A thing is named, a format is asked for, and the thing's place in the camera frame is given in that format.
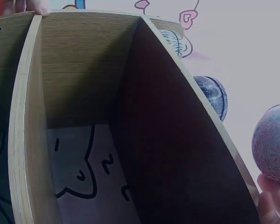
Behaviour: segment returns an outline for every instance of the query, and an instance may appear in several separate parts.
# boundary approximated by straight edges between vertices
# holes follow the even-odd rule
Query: hand
[[[5,0],[4,15],[9,15],[13,11],[14,0]],[[22,13],[35,11],[40,15],[49,15],[51,12],[49,0],[15,0],[15,12]]]
[[[261,224],[280,224],[280,182],[260,174],[257,182],[262,189],[259,196],[259,218]]]

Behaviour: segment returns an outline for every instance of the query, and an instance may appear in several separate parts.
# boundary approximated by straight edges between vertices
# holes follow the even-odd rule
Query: wooden shelf
[[[0,130],[8,126],[16,223],[63,223],[47,129],[94,124],[110,126],[142,223],[259,223],[247,168],[158,30],[183,36],[180,24],[78,10],[16,14],[0,28]]]

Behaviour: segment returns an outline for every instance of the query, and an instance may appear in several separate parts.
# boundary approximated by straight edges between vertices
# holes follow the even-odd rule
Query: cartoon drawing
[[[94,198],[97,182],[88,161],[95,127],[48,130],[56,196],[66,192],[80,198]]]
[[[66,223],[140,224],[108,125],[48,130],[48,142]]]
[[[193,20],[198,16],[196,10],[199,0],[189,0],[187,1],[187,6],[189,10],[183,10],[185,6],[182,4],[182,8],[178,6],[172,6],[170,1],[163,0],[139,0],[135,3],[137,9],[143,10],[143,14],[158,16],[163,18],[168,18],[171,16],[171,19],[179,20],[185,30],[189,30],[193,24]],[[189,39],[184,36],[182,39],[183,42],[183,54],[182,57],[185,58],[193,52],[192,43]]]
[[[169,43],[171,48],[178,55],[178,57],[181,59],[182,58],[182,52],[183,52],[183,45],[182,45],[181,36],[177,32],[172,31],[172,30],[159,29],[159,32],[163,35],[163,37]]]
[[[85,9],[85,0],[75,0],[74,5],[66,5],[63,7],[66,10]]]
[[[0,224],[13,224],[7,160],[7,135],[0,136]]]
[[[102,161],[102,166],[103,166],[104,171],[106,172],[106,174],[108,174],[108,175],[110,174],[110,170],[108,168],[108,165],[112,165],[113,163],[114,163],[114,159],[113,159],[112,154],[110,153],[109,154],[109,159]]]

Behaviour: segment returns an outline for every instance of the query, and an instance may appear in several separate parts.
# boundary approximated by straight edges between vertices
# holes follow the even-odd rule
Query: wooden board
[[[112,134],[142,223],[259,223],[258,192],[237,149],[145,17],[116,102]]]
[[[66,9],[67,12],[84,12],[84,13],[105,13],[105,14],[120,14],[120,15],[127,15],[133,16],[135,18],[140,18],[140,14],[131,14],[131,13],[124,13],[124,12],[114,12],[114,11],[103,11],[103,10],[89,10],[89,9]],[[64,10],[53,10],[54,13],[62,13]],[[151,20],[151,22],[158,28],[158,29],[169,29],[173,30],[183,38],[184,37],[184,29],[179,21],[168,20],[164,18],[160,18],[158,16],[150,16],[146,15],[147,18]]]
[[[56,11],[43,19],[43,82],[49,127],[106,123],[138,15]],[[160,28],[181,30],[171,21]]]
[[[27,34],[9,121],[9,184],[14,218],[19,224],[62,223],[52,187],[46,141],[41,20],[40,15],[34,16]]]
[[[0,17],[0,132],[8,126],[15,74],[32,17],[32,13]]]

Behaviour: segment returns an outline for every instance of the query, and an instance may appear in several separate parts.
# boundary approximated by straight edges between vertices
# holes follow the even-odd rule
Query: pink drawing
[[[140,0],[135,3],[135,7],[143,10],[143,14],[145,14],[145,9],[150,3],[147,0]]]
[[[179,22],[181,22],[185,30],[188,30],[193,24],[193,19],[195,19],[197,16],[198,12],[196,10],[183,11],[179,14]]]
[[[196,10],[199,0],[188,0],[185,2],[186,6],[183,6],[185,1],[177,2],[178,5],[182,7],[172,7],[170,1],[164,0],[139,0],[135,3],[135,8],[143,10],[144,15],[160,16],[170,19],[179,20],[182,24],[184,30],[189,30],[193,25],[193,20],[198,16]],[[208,60],[208,57],[194,51],[194,55],[189,57],[193,53],[193,45],[189,40],[189,36],[185,35],[183,40],[183,58],[187,59],[199,59]]]

